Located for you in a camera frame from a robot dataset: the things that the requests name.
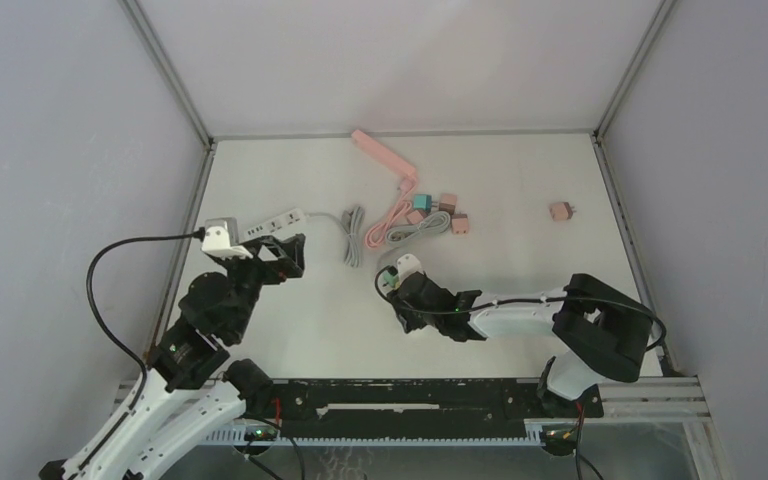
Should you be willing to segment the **green plug adapter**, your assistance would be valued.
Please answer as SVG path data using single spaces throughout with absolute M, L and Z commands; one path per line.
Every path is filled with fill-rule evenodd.
M 387 288 L 391 290 L 396 289 L 400 282 L 398 269 L 394 266 L 385 267 L 381 280 Z

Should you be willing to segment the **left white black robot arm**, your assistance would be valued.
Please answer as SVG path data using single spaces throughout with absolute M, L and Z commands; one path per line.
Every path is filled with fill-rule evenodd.
M 220 218 L 183 239 L 220 266 L 197 276 L 178 303 L 179 318 L 136 361 L 139 377 L 94 437 L 64 460 L 47 462 L 42 479 L 158 479 L 220 426 L 265 414 L 269 376 L 252 360 L 233 361 L 262 289 L 303 276 L 306 237 L 237 237 Z

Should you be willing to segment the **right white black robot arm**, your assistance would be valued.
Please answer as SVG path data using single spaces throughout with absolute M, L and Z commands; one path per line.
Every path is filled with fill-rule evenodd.
M 539 406 L 565 415 L 590 387 L 605 380 L 634 383 L 646 354 L 667 336 L 650 309 L 596 277 L 577 273 L 559 289 L 531 297 L 481 290 L 453 293 L 422 270 L 381 269 L 374 288 L 405 333 L 430 327 L 456 342 L 510 336 L 552 337 L 565 347 L 547 361 Z

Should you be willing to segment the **pink plug adapter centre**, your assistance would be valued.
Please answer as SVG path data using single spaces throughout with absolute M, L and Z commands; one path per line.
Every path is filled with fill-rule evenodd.
M 454 214 L 450 220 L 451 232 L 454 235 L 466 235 L 470 232 L 469 217 L 466 214 Z

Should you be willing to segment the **teal plug adapter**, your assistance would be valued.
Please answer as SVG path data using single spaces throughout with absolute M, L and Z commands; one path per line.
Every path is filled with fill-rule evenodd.
M 433 208 L 434 202 L 431 195 L 415 194 L 412 199 L 412 206 L 415 210 L 429 213 Z

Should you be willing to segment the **brown pink plug adapter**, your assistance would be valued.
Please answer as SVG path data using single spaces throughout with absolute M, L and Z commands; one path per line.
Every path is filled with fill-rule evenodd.
M 458 196 L 450 193 L 443 193 L 437 201 L 439 211 L 447 212 L 449 215 L 455 215 L 457 212 Z

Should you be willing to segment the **pink plug adapter right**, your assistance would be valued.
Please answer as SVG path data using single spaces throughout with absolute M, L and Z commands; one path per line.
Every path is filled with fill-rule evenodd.
M 572 219 L 575 209 L 569 202 L 555 202 L 549 206 L 549 214 L 553 221 L 563 222 Z

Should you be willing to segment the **white power strip left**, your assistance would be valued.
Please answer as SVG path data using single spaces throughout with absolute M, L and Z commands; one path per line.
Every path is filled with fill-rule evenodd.
M 285 239 L 300 233 L 308 218 L 309 216 L 301 208 L 292 208 L 257 224 L 245 227 L 241 238 L 244 241 L 262 236 L 275 236 L 279 239 Z

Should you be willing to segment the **pink power strip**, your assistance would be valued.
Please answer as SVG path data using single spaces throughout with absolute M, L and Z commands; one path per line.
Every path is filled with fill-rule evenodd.
M 361 130 L 353 131 L 350 138 L 359 150 L 399 176 L 403 182 L 411 182 L 413 185 L 417 183 L 416 167 L 400 155 Z

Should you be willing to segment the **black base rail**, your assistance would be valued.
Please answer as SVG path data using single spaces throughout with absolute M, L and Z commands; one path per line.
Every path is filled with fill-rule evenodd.
M 599 419 L 605 411 L 597 387 L 564 400 L 535 379 L 286 379 L 246 413 L 288 435 L 463 437 L 519 433 L 529 421 Z

